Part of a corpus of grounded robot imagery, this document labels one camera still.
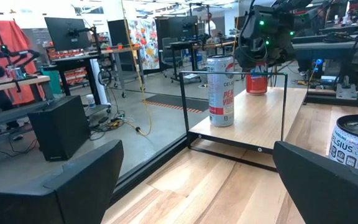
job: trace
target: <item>white can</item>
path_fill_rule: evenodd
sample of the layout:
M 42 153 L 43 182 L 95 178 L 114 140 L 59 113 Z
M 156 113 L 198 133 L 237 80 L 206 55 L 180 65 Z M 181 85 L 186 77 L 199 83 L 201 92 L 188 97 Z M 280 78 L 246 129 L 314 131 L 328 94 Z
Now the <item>white can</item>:
M 358 115 L 348 115 L 336 121 L 329 158 L 358 169 Z
M 96 103 L 94 102 L 93 94 L 88 94 L 88 95 L 86 96 L 86 99 L 88 100 L 88 106 L 89 106 L 89 108 L 95 108 L 95 107 L 96 107 Z
M 208 72 L 233 72 L 231 55 L 214 55 L 207 58 Z M 217 127 L 234 122 L 234 75 L 208 74 L 209 120 Z

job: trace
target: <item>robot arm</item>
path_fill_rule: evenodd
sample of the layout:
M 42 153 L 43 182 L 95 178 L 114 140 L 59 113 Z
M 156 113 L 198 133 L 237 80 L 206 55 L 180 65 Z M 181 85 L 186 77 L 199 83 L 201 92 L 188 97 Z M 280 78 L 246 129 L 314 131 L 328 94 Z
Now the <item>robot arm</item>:
M 294 59 L 291 40 L 295 32 L 310 28 L 318 9 L 303 15 L 294 15 L 290 11 L 306 7 L 311 1 L 285 0 L 273 7 L 253 6 L 252 1 L 250 13 L 240 32 L 239 46 L 234 52 L 239 65 L 244 70 L 250 70 L 257 62 L 266 62 L 271 67 Z

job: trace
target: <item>yellow cable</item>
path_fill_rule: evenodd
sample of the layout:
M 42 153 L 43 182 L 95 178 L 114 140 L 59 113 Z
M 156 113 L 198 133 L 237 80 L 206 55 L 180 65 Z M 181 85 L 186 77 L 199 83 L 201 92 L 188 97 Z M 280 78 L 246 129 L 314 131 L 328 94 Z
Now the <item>yellow cable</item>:
M 123 4 L 122 0 L 121 0 L 121 9 L 122 9 L 122 15 L 124 16 L 125 33 L 127 34 L 127 40 L 128 40 L 128 43 L 129 43 L 129 47 L 131 48 L 132 59 L 134 60 L 134 64 L 136 65 L 136 58 L 135 58 L 134 50 L 133 50 L 133 47 L 132 47 L 132 41 L 131 41 L 131 38 L 129 37 L 129 29 L 128 29 L 128 24 L 127 24 L 127 18 L 125 16 L 124 4 Z M 146 103 L 146 96 L 144 95 L 143 83 L 142 83 L 142 79 L 140 77 L 140 73 L 139 73 L 139 70 L 138 70 L 137 67 L 136 67 L 136 73 L 137 73 L 137 78 L 139 79 L 140 89 L 142 90 L 143 103 L 144 103 L 144 106 L 146 107 L 147 113 L 149 114 L 150 128 L 149 128 L 149 131 L 147 133 L 143 133 L 142 130 L 140 130 L 140 129 L 138 130 L 137 129 L 138 127 L 134 126 L 133 124 L 128 123 L 128 122 L 125 122 L 125 123 L 129 124 L 133 128 L 135 128 L 135 130 L 137 132 L 139 132 L 139 134 L 141 134 L 143 136 L 148 136 L 152 132 L 152 125 L 153 125 L 152 115 L 150 114 L 149 107 L 147 106 L 147 103 Z

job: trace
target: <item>shelf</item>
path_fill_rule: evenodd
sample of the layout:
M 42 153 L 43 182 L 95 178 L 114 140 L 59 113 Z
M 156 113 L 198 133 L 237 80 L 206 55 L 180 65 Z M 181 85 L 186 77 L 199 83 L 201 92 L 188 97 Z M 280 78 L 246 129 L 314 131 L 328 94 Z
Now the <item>shelf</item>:
M 288 88 L 285 105 L 283 140 L 295 120 L 306 96 L 306 89 Z M 209 117 L 202 120 L 189 132 L 202 134 L 203 138 L 219 138 L 223 141 L 239 142 L 272 149 L 280 140 L 283 88 L 272 87 L 264 95 L 247 94 L 244 90 L 234 98 L 234 124 L 218 128 L 210 124 Z

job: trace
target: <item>red can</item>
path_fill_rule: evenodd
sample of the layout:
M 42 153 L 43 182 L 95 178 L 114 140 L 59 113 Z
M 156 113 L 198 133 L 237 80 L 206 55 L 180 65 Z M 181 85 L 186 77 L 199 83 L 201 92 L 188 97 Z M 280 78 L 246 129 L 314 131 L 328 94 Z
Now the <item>red can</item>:
M 258 72 L 267 72 L 266 63 L 257 63 L 251 70 L 251 75 L 247 75 L 247 93 L 253 95 L 263 95 L 267 92 L 267 76 L 255 74 Z

